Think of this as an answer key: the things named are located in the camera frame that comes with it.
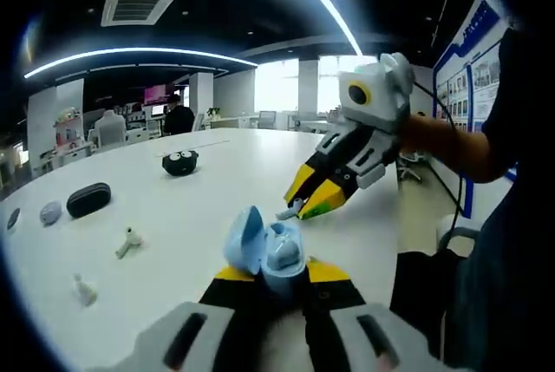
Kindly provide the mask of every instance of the small black toy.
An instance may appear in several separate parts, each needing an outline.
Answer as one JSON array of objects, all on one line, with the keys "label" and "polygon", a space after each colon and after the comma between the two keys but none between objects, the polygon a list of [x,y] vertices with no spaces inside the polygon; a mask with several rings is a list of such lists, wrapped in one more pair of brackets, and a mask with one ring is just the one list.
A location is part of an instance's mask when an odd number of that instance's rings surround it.
[{"label": "small black toy", "polygon": [[181,151],[180,153],[170,153],[162,158],[164,169],[175,177],[189,175],[197,167],[199,155],[194,151]]}]

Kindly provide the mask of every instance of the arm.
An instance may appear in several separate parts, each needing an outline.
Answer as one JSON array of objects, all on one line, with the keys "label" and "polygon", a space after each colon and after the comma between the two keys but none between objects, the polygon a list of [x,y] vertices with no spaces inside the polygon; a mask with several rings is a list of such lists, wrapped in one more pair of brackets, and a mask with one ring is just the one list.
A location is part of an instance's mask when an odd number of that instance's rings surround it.
[{"label": "arm", "polygon": [[485,134],[457,130],[455,137],[451,125],[433,118],[411,115],[400,127],[399,137],[403,147],[431,153],[476,183],[493,181],[508,169],[494,159]]}]

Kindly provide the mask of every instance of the computer monitor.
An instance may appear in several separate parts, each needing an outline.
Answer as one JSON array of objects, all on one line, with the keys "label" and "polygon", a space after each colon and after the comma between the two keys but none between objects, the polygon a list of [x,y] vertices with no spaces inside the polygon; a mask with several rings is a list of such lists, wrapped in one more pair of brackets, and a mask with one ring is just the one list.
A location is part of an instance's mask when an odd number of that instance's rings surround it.
[{"label": "computer monitor", "polygon": [[155,116],[160,116],[161,114],[164,114],[164,110],[166,109],[166,105],[157,105],[157,106],[153,106],[153,111],[150,114],[152,117]]}]

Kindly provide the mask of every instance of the black ceiling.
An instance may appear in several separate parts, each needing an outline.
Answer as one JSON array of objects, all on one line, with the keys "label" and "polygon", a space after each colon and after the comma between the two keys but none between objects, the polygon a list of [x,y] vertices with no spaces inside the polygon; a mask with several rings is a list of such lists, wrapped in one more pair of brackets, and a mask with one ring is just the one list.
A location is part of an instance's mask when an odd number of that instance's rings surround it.
[{"label": "black ceiling", "polygon": [[[448,0],[438,37],[430,47],[444,0],[331,0],[365,54],[401,51],[416,64],[432,66],[464,19],[473,0]],[[101,27],[105,0],[10,0],[10,23],[3,32],[3,110],[55,78],[94,67],[127,63],[180,63],[229,69],[243,65],[177,55],[105,55],[61,65],[25,81],[23,74],[67,55],[94,49],[170,47],[237,56],[250,49],[310,36],[336,42],[281,47],[249,55],[253,62],[321,54],[354,54],[341,30],[318,0],[174,0],[154,26]],[[95,77],[101,85],[137,86],[160,79],[160,71],[119,69]]]}]

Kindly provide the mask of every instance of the white column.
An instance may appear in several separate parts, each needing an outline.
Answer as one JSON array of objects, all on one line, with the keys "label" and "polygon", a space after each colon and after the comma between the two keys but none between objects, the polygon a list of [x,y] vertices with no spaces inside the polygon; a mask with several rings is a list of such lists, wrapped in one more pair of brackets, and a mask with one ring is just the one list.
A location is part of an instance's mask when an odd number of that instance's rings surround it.
[{"label": "white column", "polygon": [[298,112],[318,112],[318,60],[298,63]]},{"label": "white column", "polygon": [[189,107],[197,114],[205,114],[214,105],[214,76],[197,73],[189,79]]}]

